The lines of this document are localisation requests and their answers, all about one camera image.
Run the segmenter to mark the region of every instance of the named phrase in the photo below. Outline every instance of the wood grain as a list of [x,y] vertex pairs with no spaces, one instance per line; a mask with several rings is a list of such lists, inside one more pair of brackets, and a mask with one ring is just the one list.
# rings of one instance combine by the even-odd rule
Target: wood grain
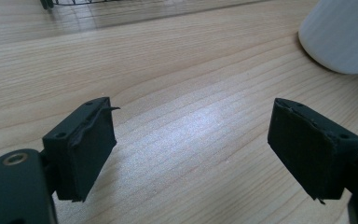
[[[81,4],[89,0],[76,1]],[[0,44],[76,34],[267,1],[272,0],[117,0],[91,5],[56,6],[52,10],[44,10],[39,0],[0,0]],[[73,4],[73,0],[59,2]]]
[[34,28],[55,19],[1,1],[20,28],[1,13],[0,155],[41,150],[71,111],[110,96],[121,107],[118,145],[84,203],[55,199],[60,223],[348,223],[347,191],[314,202],[267,143],[275,97],[358,134],[358,76],[322,68],[298,44],[315,4],[268,1],[71,33]]

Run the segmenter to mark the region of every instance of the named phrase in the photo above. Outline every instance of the wire basket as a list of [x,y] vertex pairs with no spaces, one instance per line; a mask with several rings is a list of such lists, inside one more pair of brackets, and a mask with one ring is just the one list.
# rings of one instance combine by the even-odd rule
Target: wire basket
[[54,5],[57,6],[78,6],[78,5],[87,5],[94,3],[103,3],[103,2],[117,2],[120,0],[40,0],[44,9],[54,8]]

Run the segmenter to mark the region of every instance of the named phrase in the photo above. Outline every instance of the black plastic part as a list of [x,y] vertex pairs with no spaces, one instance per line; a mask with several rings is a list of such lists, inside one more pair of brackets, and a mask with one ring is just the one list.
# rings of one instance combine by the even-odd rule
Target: black plastic part
[[0,157],[0,223],[57,223],[36,150],[21,149]]
[[268,143],[313,199],[339,199],[358,136],[305,105],[275,99]]
[[42,160],[43,170],[45,171],[48,193],[53,194],[61,184],[58,166],[54,162],[48,160],[46,150],[41,151],[39,154]]
[[40,3],[42,4],[42,7],[43,7],[45,10],[54,8],[54,4],[53,4],[53,1],[52,1],[52,0],[40,0]]
[[57,165],[60,200],[85,201],[117,141],[108,97],[83,104],[43,137],[47,161]]

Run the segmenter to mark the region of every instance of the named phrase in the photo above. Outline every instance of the white cylinder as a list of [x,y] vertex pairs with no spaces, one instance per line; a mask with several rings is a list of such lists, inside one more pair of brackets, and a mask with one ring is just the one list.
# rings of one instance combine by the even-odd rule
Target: white cylinder
[[320,0],[302,22],[298,36],[321,65],[358,74],[358,0]]

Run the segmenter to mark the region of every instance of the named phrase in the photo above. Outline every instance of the round hole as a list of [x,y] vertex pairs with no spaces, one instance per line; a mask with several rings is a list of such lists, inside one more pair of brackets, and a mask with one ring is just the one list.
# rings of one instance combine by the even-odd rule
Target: round hole
[[57,133],[56,134],[56,138],[62,138],[62,137],[65,137],[66,136],[66,133]]
[[350,137],[349,137],[347,134],[345,134],[345,133],[340,134],[339,137],[340,137],[340,138],[343,138],[343,139],[348,139],[348,138],[350,138]]
[[16,153],[6,157],[4,160],[4,165],[16,165],[22,163],[23,161],[26,161],[27,158],[28,158],[28,154],[24,152]]

